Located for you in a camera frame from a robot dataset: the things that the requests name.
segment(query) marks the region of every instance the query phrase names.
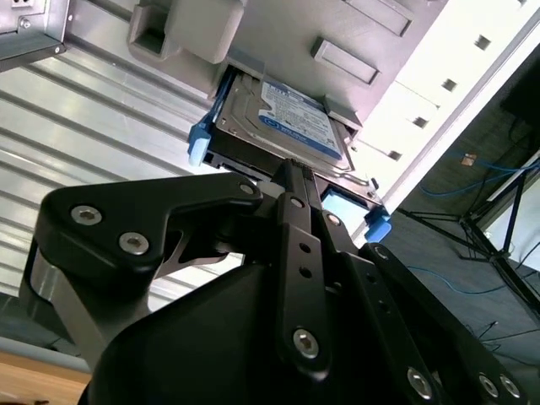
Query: metal sheet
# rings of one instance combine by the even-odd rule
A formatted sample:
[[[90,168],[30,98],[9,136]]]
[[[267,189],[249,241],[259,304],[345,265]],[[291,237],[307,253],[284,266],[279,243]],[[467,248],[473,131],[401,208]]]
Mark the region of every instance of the metal sheet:
[[[92,48],[93,51],[107,57],[111,63],[140,73],[149,73],[156,82],[171,85],[175,92],[181,93],[181,96],[191,98],[194,102],[203,105],[208,97],[208,92],[196,90],[175,80],[171,76],[137,61],[129,53],[127,35],[131,11],[132,8],[129,13],[126,13],[126,10],[123,10],[122,13],[118,12],[117,7],[105,9],[86,0],[75,1],[71,10],[73,20],[67,27],[67,40],[76,42],[84,48]]]
[[[88,43],[95,37],[85,35],[70,36],[68,53],[0,74],[0,292],[5,294],[17,294],[41,199],[49,191],[216,172],[187,162],[187,132],[208,102],[160,73],[122,60],[113,40],[99,38],[97,47]],[[127,52],[125,37],[117,39]],[[156,280],[148,305],[155,311],[240,261],[234,256]]]
[[[0,2],[0,72],[63,52],[68,7],[69,0]]]
[[[110,13],[117,13],[116,4],[114,7],[111,2],[99,4]],[[343,0],[250,0],[232,46],[263,62],[268,75],[303,94],[313,98],[325,95],[339,98],[345,105],[358,111],[359,119],[363,122],[445,5],[446,0],[374,0],[353,4]],[[179,18],[174,14],[175,8],[170,10],[164,24],[164,43],[181,46],[182,41],[168,31]],[[194,15],[193,19],[204,19],[204,16]],[[134,19],[133,27],[138,27],[136,22],[137,19]],[[211,41],[211,32],[208,28],[201,30],[197,40]],[[92,34],[109,37],[106,30],[94,30]],[[337,47],[333,48],[334,51],[343,50],[338,56],[339,62],[346,62],[349,66],[336,69],[333,64],[333,68],[328,68],[316,62],[311,56],[311,49],[319,37],[334,44]],[[203,93],[210,95],[214,90],[216,83],[213,83],[213,79],[219,71],[218,65],[201,63],[201,59],[194,59],[186,50],[164,55],[150,49],[151,46],[141,51],[139,45],[132,43],[130,47],[133,55],[140,60]],[[362,63],[354,61],[352,57],[343,57],[347,54]],[[362,80],[351,80],[351,69],[357,71],[359,68],[379,72],[377,80],[370,86],[365,86]],[[371,82],[372,76],[373,73],[370,76],[368,72],[360,78]]]

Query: blue plastic clip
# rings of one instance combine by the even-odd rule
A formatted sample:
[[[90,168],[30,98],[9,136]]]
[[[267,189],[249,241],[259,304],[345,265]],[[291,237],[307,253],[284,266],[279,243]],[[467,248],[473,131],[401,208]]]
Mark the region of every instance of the blue plastic clip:
[[[212,140],[212,135],[210,135],[208,129],[210,128],[210,125],[212,125],[215,117],[218,116],[234,78],[235,70],[228,69],[219,86],[218,94],[216,95],[216,100],[214,101],[212,108],[189,132],[189,137],[187,138],[189,148],[187,149],[187,153],[189,154],[189,164],[192,166],[200,166],[204,161],[208,146]]]
[[[208,145],[212,135],[208,133],[209,117],[205,116],[199,123],[195,124],[189,132],[187,142],[187,154],[189,154],[189,164],[191,166],[200,166],[208,151]]]
[[[369,227],[364,237],[369,243],[380,242],[392,230],[390,214],[382,206],[373,208],[364,219]]]

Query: rectangular vent hole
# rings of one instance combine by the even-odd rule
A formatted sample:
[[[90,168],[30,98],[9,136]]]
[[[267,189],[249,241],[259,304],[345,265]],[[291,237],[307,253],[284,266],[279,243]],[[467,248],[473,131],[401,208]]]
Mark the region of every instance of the rectangular vent hole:
[[[448,90],[450,92],[454,91],[456,86],[457,86],[457,83],[453,80],[450,80],[449,78],[445,80],[445,82],[442,84],[443,89]]]
[[[480,35],[478,39],[476,40],[476,42],[474,42],[474,45],[476,45],[482,51],[485,51],[486,49],[488,49],[489,44],[491,44],[491,41],[483,35]]]
[[[413,124],[420,128],[424,128],[427,123],[428,122],[421,116],[417,116],[413,121]]]

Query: blue cable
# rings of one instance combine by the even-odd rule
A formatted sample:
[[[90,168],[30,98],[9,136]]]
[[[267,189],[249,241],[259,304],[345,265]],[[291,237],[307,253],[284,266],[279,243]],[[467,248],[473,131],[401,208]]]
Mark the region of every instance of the blue cable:
[[[451,192],[431,192],[430,190],[426,190],[424,188],[424,186],[422,186],[422,185],[420,185],[420,190],[422,190],[422,192],[424,194],[427,194],[430,197],[449,197],[449,196],[454,196],[456,194],[461,194],[463,192],[468,192],[469,190],[472,190],[473,188],[481,186],[484,183],[490,183],[492,181],[497,181],[497,180],[503,179],[503,178],[505,178],[507,176],[510,176],[511,174],[512,173],[508,172],[508,173],[504,173],[503,175],[497,175],[495,177],[491,177],[490,179],[487,179],[486,181],[478,181],[476,183],[471,184],[470,186],[466,186],[466,187],[463,187],[463,188],[458,188],[457,190],[453,190]]]
[[[457,158],[460,158],[460,159],[464,158],[467,155],[467,154],[465,154],[463,152],[457,152],[457,151],[453,151],[453,150],[448,151],[447,154],[451,155],[451,156],[456,156]],[[488,168],[493,169],[493,170],[507,171],[509,173],[516,173],[516,172],[522,171],[522,170],[540,169],[540,162],[539,163],[534,163],[534,164],[532,164],[530,166],[526,166],[526,167],[503,167],[503,166],[494,165],[493,163],[487,162],[487,161],[482,160],[482,159],[477,159],[474,162],[474,165],[481,165],[481,166],[488,167]]]
[[[446,278],[442,277],[440,274],[432,272],[431,270],[428,270],[427,268],[421,268],[421,267],[415,267],[415,266],[407,266],[409,270],[413,270],[416,272],[423,272],[427,274],[431,274],[434,277],[437,277],[440,281],[442,281],[446,286],[458,294],[464,294],[464,295],[484,295],[484,294],[490,294],[494,293],[495,291],[499,291],[501,289],[506,288],[506,284],[500,285],[499,287],[495,287],[494,289],[486,289],[485,291],[463,291],[462,289],[457,289],[452,285],[450,281],[448,281]],[[526,276],[523,276],[521,279],[524,280],[525,278],[531,277],[533,274],[537,274],[536,271],[533,271]]]
[[[512,169],[510,167],[502,167],[502,166],[498,166],[498,165],[493,165],[493,164],[491,164],[489,162],[484,162],[483,160],[479,160],[478,164],[482,165],[482,166],[485,166],[485,167],[488,167],[488,168],[493,169],[493,170],[507,171],[508,173],[516,173],[516,172],[522,171],[522,170],[540,169],[540,164],[538,164],[538,163],[535,163],[534,165],[530,165],[530,166],[526,166],[526,167],[518,167],[518,168],[515,168],[515,169]]]

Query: mounting hole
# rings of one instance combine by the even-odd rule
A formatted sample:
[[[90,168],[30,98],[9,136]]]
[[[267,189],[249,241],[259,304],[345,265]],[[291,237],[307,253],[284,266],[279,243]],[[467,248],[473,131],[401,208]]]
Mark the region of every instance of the mounting hole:
[[[305,253],[311,253],[311,248],[305,243],[300,243],[300,249],[302,249],[302,251]]]
[[[311,278],[311,276],[313,276],[313,274],[311,274],[310,269],[307,267],[301,267],[300,274],[302,274],[302,276],[304,276],[305,278]]]
[[[385,301],[379,301],[379,307],[382,309],[383,312],[386,314],[390,313],[390,307],[386,304]]]

